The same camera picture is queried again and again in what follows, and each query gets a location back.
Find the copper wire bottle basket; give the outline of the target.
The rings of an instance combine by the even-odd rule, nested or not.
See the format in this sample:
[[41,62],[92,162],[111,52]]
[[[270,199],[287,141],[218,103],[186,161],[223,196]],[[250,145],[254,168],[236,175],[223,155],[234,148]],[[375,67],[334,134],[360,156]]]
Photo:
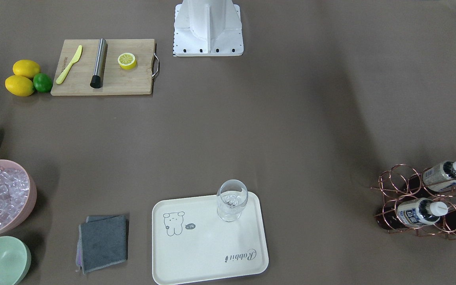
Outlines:
[[427,192],[427,198],[433,201],[444,202],[448,212],[456,214],[456,184],[433,194],[425,189],[421,173],[407,164],[398,164],[386,170],[378,177],[378,182],[372,189],[382,195],[382,204],[375,211],[373,217],[378,226],[389,234],[411,232],[418,237],[439,236],[447,240],[456,240],[456,218],[451,215],[441,217],[434,225],[409,227],[397,225],[396,218],[388,219],[390,215],[397,216],[397,207],[402,202],[416,199],[416,194],[421,190]]

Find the clear wine glass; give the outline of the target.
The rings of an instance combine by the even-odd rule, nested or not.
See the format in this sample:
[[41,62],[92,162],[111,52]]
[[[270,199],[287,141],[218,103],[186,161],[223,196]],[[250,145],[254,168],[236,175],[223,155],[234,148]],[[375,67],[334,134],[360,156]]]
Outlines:
[[248,202],[248,190],[240,180],[227,180],[217,192],[217,214],[222,221],[237,220]]

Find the cream rabbit print tray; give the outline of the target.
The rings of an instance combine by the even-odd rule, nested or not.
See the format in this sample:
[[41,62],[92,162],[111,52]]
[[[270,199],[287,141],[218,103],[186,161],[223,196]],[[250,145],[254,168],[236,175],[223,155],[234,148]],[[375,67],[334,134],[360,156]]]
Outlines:
[[261,274],[268,264],[255,193],[233,222],[221,220],[215,195],[162,200],[152,210],[152,276],[159,285]]

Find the bamboo cutting board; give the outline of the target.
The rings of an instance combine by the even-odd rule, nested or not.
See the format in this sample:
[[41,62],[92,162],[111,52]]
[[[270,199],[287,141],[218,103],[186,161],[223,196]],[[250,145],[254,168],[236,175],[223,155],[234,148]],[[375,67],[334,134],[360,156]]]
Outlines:
[[[71,67],[61,84],[53,83],[53,96],[91,96],[91,95],[150,95],[158,67],[154,67],[157,58],[156,40],[153,38],[107,39],[103,82],[101,88],[90,86],[97,59],[98,39],[67,39],[63,42],[54,80],[58,78],[70,63],[79,45],[82,54]],[[124,70],[117,59],[120,54],[129,52],[136,56],[136,67]]]

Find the half lemon slice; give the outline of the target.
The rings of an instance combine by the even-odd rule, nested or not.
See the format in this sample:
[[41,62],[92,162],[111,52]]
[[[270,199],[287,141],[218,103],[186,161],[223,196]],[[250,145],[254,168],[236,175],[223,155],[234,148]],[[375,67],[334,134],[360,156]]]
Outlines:
[[125,52],[118,56],[117,62],[123,70],[132,70],[137,65],[137,58],[134,54]]

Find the steel muddler black tip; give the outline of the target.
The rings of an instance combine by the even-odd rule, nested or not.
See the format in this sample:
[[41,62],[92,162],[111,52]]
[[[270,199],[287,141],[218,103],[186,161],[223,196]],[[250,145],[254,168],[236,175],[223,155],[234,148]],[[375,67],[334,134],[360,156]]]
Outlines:
[[95,60],[95,66],[93,75],[90,82],[90,87],[93,89],[100,89],[103,86],[104,68],[106,62],[106,54],[108,49],[108,43],[105,38],[99,40],[97,56]]

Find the grey folded cloth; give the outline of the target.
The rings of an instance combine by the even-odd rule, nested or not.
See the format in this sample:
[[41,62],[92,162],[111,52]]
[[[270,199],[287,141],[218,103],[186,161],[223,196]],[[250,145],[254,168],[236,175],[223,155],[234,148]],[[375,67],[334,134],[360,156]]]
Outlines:
[[76,265],[83,274],[128,260],[125,215],[89,215],[78,226]]

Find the yellow plastic knife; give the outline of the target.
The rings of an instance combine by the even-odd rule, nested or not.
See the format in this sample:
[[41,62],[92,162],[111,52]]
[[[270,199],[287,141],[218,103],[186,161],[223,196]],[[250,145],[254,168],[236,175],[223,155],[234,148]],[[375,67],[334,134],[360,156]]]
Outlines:
[[56,84],[62,84],[66,77],[68,76],[68,73],[70,72],[71,70],[71,67],[76,64],[77,62],[79,62],[80,58],[81,58],[81,55],[82,55],[82,52],[83,52],[83,46],[82,45],[78,45],[78,48],[74,54],[74,56],[71,58],[71,61],[69,61],[69,63],[66,65],[65,69],[61,72],[61,74],[58,76],[58,78],[56,79]]

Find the green lime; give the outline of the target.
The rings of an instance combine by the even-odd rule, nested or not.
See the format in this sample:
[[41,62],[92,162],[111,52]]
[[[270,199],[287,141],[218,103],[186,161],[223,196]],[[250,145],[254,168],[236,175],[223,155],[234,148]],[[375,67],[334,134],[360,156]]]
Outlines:
[[44,73],[38,73],[33,77],[33,87],[37,92],[49,93],[53,87],[53,80]]

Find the yellow lemon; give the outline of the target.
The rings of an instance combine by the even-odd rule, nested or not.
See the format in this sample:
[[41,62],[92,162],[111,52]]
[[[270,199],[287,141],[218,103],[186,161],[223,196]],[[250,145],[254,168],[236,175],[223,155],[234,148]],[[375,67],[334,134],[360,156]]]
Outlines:
[[21,59],[16,61],[12,66],[14,75],[23,76],[32,80],[34,76],[41,72],[40,65],[33,60]]
[[5,80],[5,87],[16,96],[30,96],[36,90],[30,79],[20,75],[9,76]]

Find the pink bowl of ice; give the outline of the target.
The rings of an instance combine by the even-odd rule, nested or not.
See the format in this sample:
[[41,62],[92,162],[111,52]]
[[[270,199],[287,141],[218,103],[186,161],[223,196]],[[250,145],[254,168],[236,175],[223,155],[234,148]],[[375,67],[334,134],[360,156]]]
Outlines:
[[20,225],[32,212],[36,184],[14,161],[0,160],[0,234]]

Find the mint green bowl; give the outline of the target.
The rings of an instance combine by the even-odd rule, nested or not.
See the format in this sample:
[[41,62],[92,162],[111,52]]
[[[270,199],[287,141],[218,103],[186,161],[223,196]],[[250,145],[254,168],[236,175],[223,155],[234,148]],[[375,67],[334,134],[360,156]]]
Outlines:
[[31,264],[29,247],[12,236],[0,237],[0,285],[18,285]]

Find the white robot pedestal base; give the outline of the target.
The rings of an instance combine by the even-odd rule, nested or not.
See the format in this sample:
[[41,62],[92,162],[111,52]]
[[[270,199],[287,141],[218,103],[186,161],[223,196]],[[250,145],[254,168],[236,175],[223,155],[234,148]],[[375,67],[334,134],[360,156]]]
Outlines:
[[175,6],[173,56],[244,53],[241,9],[231,0],[184,0]]

